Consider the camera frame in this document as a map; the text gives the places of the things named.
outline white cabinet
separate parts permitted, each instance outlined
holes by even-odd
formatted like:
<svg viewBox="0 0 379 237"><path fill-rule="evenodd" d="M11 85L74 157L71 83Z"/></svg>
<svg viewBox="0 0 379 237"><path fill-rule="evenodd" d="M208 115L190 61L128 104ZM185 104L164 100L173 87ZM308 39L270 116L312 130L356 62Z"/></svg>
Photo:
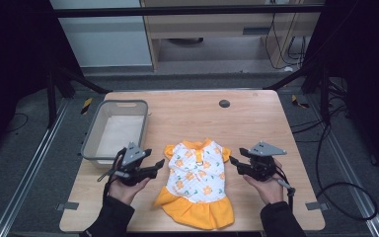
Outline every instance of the white cabinet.
<svg viewBox="0 0 379 237"><path fill-rule="evenodd" d="M165 6L232 6L264 5L268 0L140 0L143 7ZM283 4L313 4L324 0L279 0ZM242 37L245 30L257 29L259 36L266 39L269 59L275 67L281 66L282 55L287 51L290 40L296 36L311 36L320 13L278 14L208 14L184 16L147 16L146 29L152 62L157 67L161 39Z"/></svg>
<svg viewBox="0 0 379 237"><path fill-rule="evenodd" d="M138 0L50 0L54 9L140 7ZM85 71L123 66L152 66L143 18L60 18L70 45Z"/></svg>

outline aluminum rail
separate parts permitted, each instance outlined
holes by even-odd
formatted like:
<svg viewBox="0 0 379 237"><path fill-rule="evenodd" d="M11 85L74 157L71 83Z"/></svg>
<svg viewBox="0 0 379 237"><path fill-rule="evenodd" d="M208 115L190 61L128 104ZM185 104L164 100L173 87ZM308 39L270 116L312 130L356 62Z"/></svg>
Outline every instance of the aluminum rail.
<svg viewBox="0 0 379 237"><path fill-rule="evenodd" d="M27 197L27 194L29 193L30 187L33 184L34 179L36 178L39 167L41 166L41 163L44 160L48 148L51 142L53 141L54 136L61 125L61 122L63 121L69 103L69 99L62 100L57 121L55 122L53 127L49 128L46 131L23 179L19 183L17 190L11 198L11 201L9 202L4 213L2 214L0 218L0 237L8 235L9 230L12 224L14 223L14 220L17 217L19 210L23 205L24 200Z"/></svg>
<svg viewBox="0 0 379 237"><path fill-rule="evenodd" d="M313 108L316 116L321 119L322 117L318 109L320 106L317 102L317 99L313 96L308 97L308 99L311 101L311 107ZM336 136L331 131L329 133L328 139L329 145L334 152L335 159L338 163L339 168L341 169L341 174L343 175L345 181L363 187L360 179L353 171L352 166L349 164L346 155L343 153L341 145L339 144ZM374 212L374 206L371 202L371 199L365 193L359 192L357 189L351 188L350 192L362 216L370 216ZM367 220L366 224L372 236L379 237L379 215L377 214L371 220Z"/></svg>
<svg viewBox="0 0 379 237"><path fill-rule="evenodd" d="M340 10L341 6L325 4L281 4L281 5L229 5L229 6L179 6L138 7L100 9L54 9L34 11L28 14L51 15L57 18L130 17L163 15L206 15L206 14L253 14L253 13L316 13Z"/></svg>

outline child's dress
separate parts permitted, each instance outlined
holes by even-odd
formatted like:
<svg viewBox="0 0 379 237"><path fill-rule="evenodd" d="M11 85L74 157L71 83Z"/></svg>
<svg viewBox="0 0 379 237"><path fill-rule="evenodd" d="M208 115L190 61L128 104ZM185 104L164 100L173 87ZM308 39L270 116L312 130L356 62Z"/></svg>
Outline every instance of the child's dress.
<svg viewBox="0 0 379 237"><path fill-rule="evenodd" d="M201 229L232 224L233 208L224 191L224 162L230 149L207 138L168 145L165 155L170 176L155 205L162 205L175 221Z"/></svg>

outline black cable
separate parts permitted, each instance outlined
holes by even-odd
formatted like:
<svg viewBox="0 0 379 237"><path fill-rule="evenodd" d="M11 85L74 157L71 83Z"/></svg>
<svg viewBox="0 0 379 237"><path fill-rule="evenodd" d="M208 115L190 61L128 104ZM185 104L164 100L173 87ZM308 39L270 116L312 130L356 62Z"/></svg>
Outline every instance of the black cable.
<svg viewBox="0 0 379 237"><path fill-rule="evenodd" d="M346 106L340 106L337 110L331 112L331 117L337 117L340 112L347 111Z"/></svg>
<svg viewBox="0 0 379 237"><path fill-rule="evenodd" d="M337 83L333 82L331 79L329 80L329 83L331 87L337 90L340 94L343 94L343 95L346 94L346 90L343 87L339 86Z"/></svg>
<svg viewBox="0 0 379 237"><path fill-rule="evenodd" d="M281 177L281 179L288 186L288 188L286 187L287 188L287 196L288 196L288 205L290 206L291 211L293 211L295 189L290 186L290 183L288 182L287 176L285 175L284 171L280 167L278 167L278 166L276 166L276 169L277 170L275 170L275 173L279 177Z"/></svg>
<svg viewBox="0 0 379 237"><path fill-rule="evenodd" d="M317 125L319 125L320 123L322 123L323 121L322 120L319 120L319 122L316 122L315 124L313 124L312 126L309 126L309 127L306 127L304 129L301 129L301 130L298 130L298 131L293 131L292 133L295 134L295 133L300 133L300 132L303 132L303 131L306 131L306 130L309 130L309 129L312 129L313 127L316 127ZM319 140L311 140L311 141L299 141L299 140L295 140L295 142L310 142L310 143L316 143L316 142L319 142Z"/></svg>
<svg viewBox="0 0 379 237"><path fill-rule="evenodd" d="M339 112L341 109L343 109L344 106L339 106L338 108L336 108L335 110L331 111L330 112L330 117L332 117L333 115L335 115L337 112ZM297 130L297 131L293 131L292 133L295 134L295 133L300 133L300 132L303 132L303 131L307 131L307 130L310 130L312 129L313 127L316 127L317 125L319 125L320 123L322 123L323 121L322 120L313 120L313 121L307 121L307 122L304 122L302 124L298 124L298 125L292 125L291 127L295 127L295 126L301 126L301 125L304 125L304 124L309 124L309 123L312 123L312 122L316 122L314 123L313 125L311 126L308 126L306 128L303 128L301 130Z"/></svg>
<svg viewBox="0 0 379 237"><path fill-rule="evenodd" d="M311 121L306 121L304 123L300 123L300 124L296 124L296 125L292 125L292 127L296 127L296 126L302 126L302 125L306 125L306 124L309 124L309 123L312 123L312 122L316 122L316 121L319 121L318 119L317 120L311 120Z"/></svg>
<svg viewBox="0 0 379 237"><path fill-rule="evenodd" d="M310 61L313 61L313 60L316 59L315 56L318 55L318 53L326 46L326 44L328 44L331 41L332 37L340 30L340 28L343 26L343 24L346 22L346 20L348 20L349 17L352 15L352 12L356 8L356 6L358 5L358 2L359 2L359 0L355 1L354 5L350 9L350 11L347 13L346 17L341 21L341 23L327 37L327 39L322 43L322 45L320 45L320 47L317 50L315 50L315 52L308 58L308 60L304 61L303 63L309 63ZM269 28L269 32L270 32L270 29L273 28L273 26L274 26L274 17L275 17L275 13L273 13L273 16L272 16L272 22L271 22L271 27ZM281 49L280 49L278 40L276 42L277 42L277 45L278 45L278 48L279 48L279 54L281 55Z"/></svg>
<svg viewBox="0 0 379 237"><path fill-rule="evenodd" d="M283 66L283 67L275 67L272 63L270 65L272 66L273 69L283 69L286 66L295 65L295 63L290 63L290 62L286 62L285 61L285 59L284 59L284 57L282 55L281 46L279 45L278 38L276 36L274 21L275 21L275 13L272 13L272 20L270 22L269 31L268 31L268 33L266 34L266 37L265 37L265 51L266 51L266 54L268 55L268 58L270 59L270 54L269 54L269 51L267 50L267 39L268 39L268 36L269 36L269 33L270 33L271 29L273 29L273 34L275 36L275 41L276 41L276 44L278 46L279 56L281 57L282 61L284 61L286 63L286 65Z"/></svg>
<svg viewBox="0 0 379 237"><path fill-rule="evenodd" d="M362 187L358 186L358 185L355 185L355 184L352 184L352 183L348 183L348 182L335 182L335 183L332 183L330 185L327 185L325 187L323 187L322 185L322 182L321 182L321 179L320 179L320 174L319 174L319 157L320 157L320 151L322 149L322 143L323 143L323 140L324 140L324 137L325 137L325 134L326 133L329 133L330 131L328 131L328 129L331 128L331 124L327 124L324 128L324 131L322 133L322 137L319 141L319 145L318 145L318 152L316 154L316 163L315 163L315 169L316 169L316 179L317 179L317 182L318 182L318 185L319 185L319 188L321 189L317 194L316 194L316 198L318 198L320 195L323 195L325 196L325 198L337 209L339 210L341 213L343 213L344 215L346 215L347 217L350 217L352 219L355 219L355 220L359 220L359 221L367 221L367 220L371 220L372 218L374 218L377 213L378 213L378 206L377 206L377 202L374 200L374 198L371 196L371 194L369 192L367 192L365 189L363 189ZM356 215L352 215L350 213L348 213L347 211L343 210L342 208L340 208L333 200L331 200L329 198L329 196L325 193L326 190L328 189L331 189L333 187L336 187L336 186L352 186L356 189L359 189L361 190L362 192L364 192L370 199L371 199L371 202L374 206L374 213L371 214L370 216L368 217L361 217L361 216L356 216Z"/></svg>
<svg viewBox="0 0 379 237"><path fill-rule="evenodd" d="M317 143L319 140L310 140L310 141L302 141L302 140L295 140L296 143Z"/></svg>
<svg viewBox="0 0 379 237"><path fill-rule="evenodd" d="M295 37L291 38L291 41L290 41L290 44L288 45L288 50L287 50L287 55L289 58L293 59L293 60L298 60L300 59L301 57L304 56L304 47L305 47L305 37L303 37L303 42L301 44L301 49L300 49L300 52L291 52L291 47L293 46L293 43L294 43L294 40L295 40Z"/></svg>
<svg viewBox="0 0 379 237"><path fill-rule="evenodd" d="M26 115L26 114L23 114L23 113L15 113L14 114L15 116L24 116L26 118L26 120L23 122L23 124L19 125L18 127L16 128L13 128L11 130L5 130L5 132L13 132L13 131L16 131L18 129L20 129L21 127L23 127L24 125L26 125L26 123L29 121L29 117Z"/></svg>
<svg viewBox="0 0 379 237"><path fill-rule="evenodd" d="M306 56L307 42L306 37L303 37L303 43L301 44L301 54L300 54L300 66L303 65L304 57Z"/></svg>
<svg viewBox="0 0 379 237"><path fill-rule="evenodd" d="M337 32L341 29L341 27L345 24L345 22L349 19L349 17L352 15L353 11L355 10L356 6L358 5L359 0L355 0L355 3L353 3L352 8L350 11L346 14L346 16L343 18L343 20L337 25L337 27L332 31L332 33L326 38L326 40L307 58L307 60L304 60L302 63L302 69L297 70L290 74L289 76L285 77L284 79L270 85L267 87L264 87L265 90L277 90L281 88L282 86L290 83L291 81L297 79L300 76L305 76L305 73L311 69L313 69L320 60L319 54L321 51L325 49L328 43L330 43L333 40L333 37L337 34Z"/></svg>

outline yellow ruffle trim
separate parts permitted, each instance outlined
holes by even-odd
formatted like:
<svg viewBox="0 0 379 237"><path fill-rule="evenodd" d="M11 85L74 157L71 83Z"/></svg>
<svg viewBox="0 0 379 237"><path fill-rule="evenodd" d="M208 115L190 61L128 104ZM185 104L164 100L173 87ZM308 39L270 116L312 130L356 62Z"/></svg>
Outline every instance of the yellow ruffle trim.
<svg viewBox="0 0 379 237"><path fill-rule="evenodd" d="M201 229L218 229L235 221L233 207L227 197L209 203L193 203L172 195L163 187L154 205L161 205L176 222Z"/></svg>

